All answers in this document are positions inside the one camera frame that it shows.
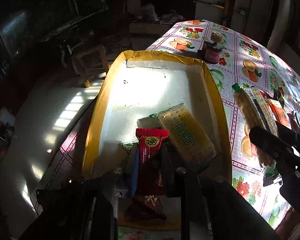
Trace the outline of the green-ended cracker pack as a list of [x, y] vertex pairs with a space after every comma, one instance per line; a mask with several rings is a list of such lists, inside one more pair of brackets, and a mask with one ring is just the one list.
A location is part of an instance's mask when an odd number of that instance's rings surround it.
[[265, 183], [271, 184], [279, 176], [279, 172], [275, 167], [276, 162], [272, 157], [264, 153], [262, 149], [251, 143], [249, 133], [253, 127], [259, 126], [278, 136], [275, 119], [258, 88], [243, 88], [235, 83], [232, 85], [232, 90], [235, 103], [237, 103], [245, 121], [245, 137], [241, 141], [241, 152], [247, 159], [259, 162]]

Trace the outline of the floral fruit print tablecloth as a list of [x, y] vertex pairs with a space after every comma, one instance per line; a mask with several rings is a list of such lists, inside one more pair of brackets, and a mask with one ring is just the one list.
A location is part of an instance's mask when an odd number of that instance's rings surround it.
[[[221, 33], [223, 51], [217, 64], [200, 59], [197, 51], [211, 32]], [[124, 220], [131, 204], [130, 175], [127, 165], [136, 135], [123, 142], [126, 158], [115, 169], [100, 177], [82, 174], [85, 147], [80, 159], [71, 155], [79, 140], [74, 137], [60, 148], [50, 181], [61, 174], [58, 187], [46, 185], [33, 194], [36, 220], [22, 239], [300, 239], [300, 210], [280, 194], [282, 177], [266, 184], [258, 161], [241, 152], [245, 121], [235, 103], [232, 85], [258, 88], [264, 99], [278, 101], [285, 113], [300, 124], [300, 76], [281, 58], [261, 44], [222, 25], [207, 20], [175, 24], [146, 50], [188, 56], [205, 62], [220, 93], [231, 147], [232, 180], [223, 176], [200, 178], [200, 191], [186, 197], [160, 200], [166, 221]], [[149, 116], [136, 128], [162, 128]], [[141, 170], [163, 168], [162, 145]]]

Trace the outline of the red candy packet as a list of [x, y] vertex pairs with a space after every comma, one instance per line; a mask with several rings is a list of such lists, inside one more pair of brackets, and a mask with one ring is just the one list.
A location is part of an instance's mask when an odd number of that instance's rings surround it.
[[161, 143], [169, 137], [166, 129], [137, 128], [136, 137], [139, 141], [139, 165], [143, 167], [161, 148]]

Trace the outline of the dark glass coffee table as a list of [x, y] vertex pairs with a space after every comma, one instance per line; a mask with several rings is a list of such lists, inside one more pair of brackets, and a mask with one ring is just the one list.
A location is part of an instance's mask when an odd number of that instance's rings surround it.
[[72, 66], [72, 51], [86, 37], [88, 44], [94, 46], [102, 43], [102, 35], [97, 29], [102, 27], [105, 11], [100, 10], [87, 16], [77, 16], [64, 25], [51, 31], [40, 39], [42, 44], [58, 50], [64, 68]]

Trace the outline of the yellow cracker pack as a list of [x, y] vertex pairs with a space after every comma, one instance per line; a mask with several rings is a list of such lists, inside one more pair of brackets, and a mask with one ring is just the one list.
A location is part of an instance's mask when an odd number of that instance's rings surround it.
[[214, 144], [183, 103], [149, 117], [169, 131], [170, 142], [189, 170], [198, 171], [216, 156]]

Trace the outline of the small wooden stool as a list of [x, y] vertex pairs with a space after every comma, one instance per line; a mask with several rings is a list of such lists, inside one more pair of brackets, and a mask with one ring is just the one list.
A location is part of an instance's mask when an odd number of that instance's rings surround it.
[[95, 68], [101, 65], [106, 73], [110, 68], [106, 57], [106, 49], [102, 44], [89, 45], [81, 43], [73, 48], [71, 59], [76, 73], [81, 77], [86, 88], [90, 87], [89, 77], [95, 74]]

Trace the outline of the yellow-rimmed cardboard tray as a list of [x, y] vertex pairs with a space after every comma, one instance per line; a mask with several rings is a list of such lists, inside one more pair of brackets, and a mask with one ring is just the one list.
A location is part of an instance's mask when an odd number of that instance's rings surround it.
[[121, 144], [135, 138], [138, 120], [179, 104], [217, 151], [204, 176], [231, 181], [228, 124], [209, 68], [202, 60], [153, 50], [124, 51], [111, 65], [89, 126], [83, 176], [96, 178], [117, 168], [127, 156]]

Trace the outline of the orange cracker pack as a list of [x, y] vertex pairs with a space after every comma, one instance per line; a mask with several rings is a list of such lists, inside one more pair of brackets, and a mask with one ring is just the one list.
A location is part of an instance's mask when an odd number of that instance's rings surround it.
[[283, 110], [281, 104], [273, 99], [266, 99], [265, 101], [270, 107], [272, 113], [274, 114], [276, 121], [291, 129], [290, 120], [288, 118], [288, 115]]

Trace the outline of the dark red snack packet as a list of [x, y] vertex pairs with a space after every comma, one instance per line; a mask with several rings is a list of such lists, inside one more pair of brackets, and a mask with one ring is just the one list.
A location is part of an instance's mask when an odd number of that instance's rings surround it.
[[131, 222], [162, 220], [163, 212], [160, 195], [164, 193], [161, 170], [141, 170], [138, 179], [131, 187], [131, 204], [124, 212], [124, 220]]

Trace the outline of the dark red lidded jar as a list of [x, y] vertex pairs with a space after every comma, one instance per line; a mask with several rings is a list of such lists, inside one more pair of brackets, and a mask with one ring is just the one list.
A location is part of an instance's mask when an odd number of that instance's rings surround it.
[[203, 39], [202, 45], [197, 51], [198, 57], [207, 63], [217, 64], [223, 51], [223, 38], [221, 33], [212, 31], [210, 38]]

